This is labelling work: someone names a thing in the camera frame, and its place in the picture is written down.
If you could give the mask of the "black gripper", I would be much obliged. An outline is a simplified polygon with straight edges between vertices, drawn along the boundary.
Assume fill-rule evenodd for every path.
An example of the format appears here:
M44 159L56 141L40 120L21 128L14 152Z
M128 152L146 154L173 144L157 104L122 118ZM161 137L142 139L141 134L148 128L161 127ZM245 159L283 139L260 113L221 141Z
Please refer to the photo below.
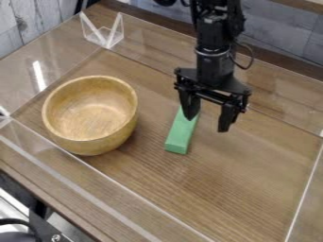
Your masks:
M192 120L204 99L220 107L219 132L227 132L240 112L245 112L251 88L235 77L235 51L203 52L196 49L196 67L173 70L175 84L184 116Z

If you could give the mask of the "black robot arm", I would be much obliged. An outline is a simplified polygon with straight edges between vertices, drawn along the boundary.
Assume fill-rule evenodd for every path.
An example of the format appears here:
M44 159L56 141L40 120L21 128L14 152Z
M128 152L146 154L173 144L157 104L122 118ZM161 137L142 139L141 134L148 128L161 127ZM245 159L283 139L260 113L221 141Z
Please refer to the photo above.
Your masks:
M237 41L244 31L241 0L189 0L196 31L196 68L176 68L173 84L183 114L192 120L200 100L220 105L219 132L227 132L245 112L251 88L235 77L235 67L253 64L252 49Z

